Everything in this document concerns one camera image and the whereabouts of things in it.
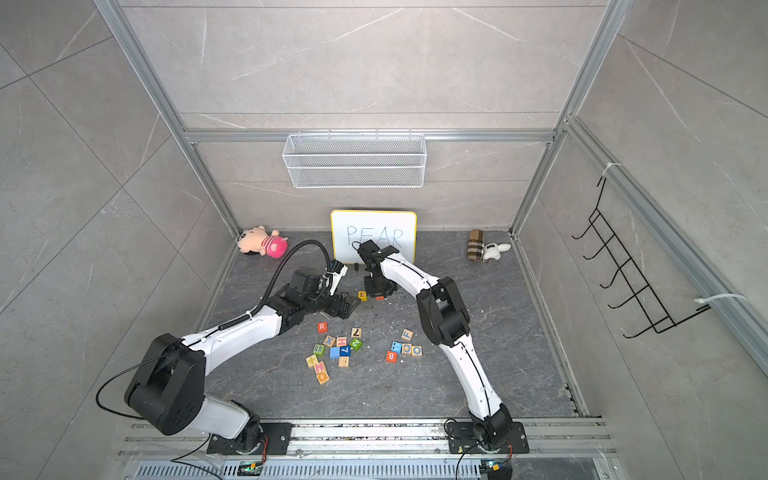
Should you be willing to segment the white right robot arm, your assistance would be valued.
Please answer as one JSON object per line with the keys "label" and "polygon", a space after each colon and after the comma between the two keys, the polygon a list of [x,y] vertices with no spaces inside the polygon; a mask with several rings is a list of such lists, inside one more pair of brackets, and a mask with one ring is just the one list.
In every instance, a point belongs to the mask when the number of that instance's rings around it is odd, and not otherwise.
{"label": "white right robot arm", "polygon": [[439,346],[459,379],[477,447],[491,452],[515,446],[521,453],[528,452],[522,424],[513,420],[475,351],[470,315],[456,282],[426,273],[393,246],[381,248],[368,240],[355,250],[368,273],[364,280],[368,295],[388,297],[402,288],[415,298],[423,333]]}

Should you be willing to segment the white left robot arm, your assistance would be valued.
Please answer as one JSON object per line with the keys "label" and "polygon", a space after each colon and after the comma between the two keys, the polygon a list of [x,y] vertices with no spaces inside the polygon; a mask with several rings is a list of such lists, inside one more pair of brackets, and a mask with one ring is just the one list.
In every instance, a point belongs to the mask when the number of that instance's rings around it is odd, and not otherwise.
{"label": "white left robot arm", "polygon": [[208,395],[208,376],[307,315],[348,318],[360,300],[338,291],[346,272],[338,261],[326,272],[300,268],[276,293],[234,320],[184,337],[156,337],[128,384],[126,405],[166,436],[195,430],[226,441],[240,454],[255,451],[264,437],[260,417],[237,401]]}

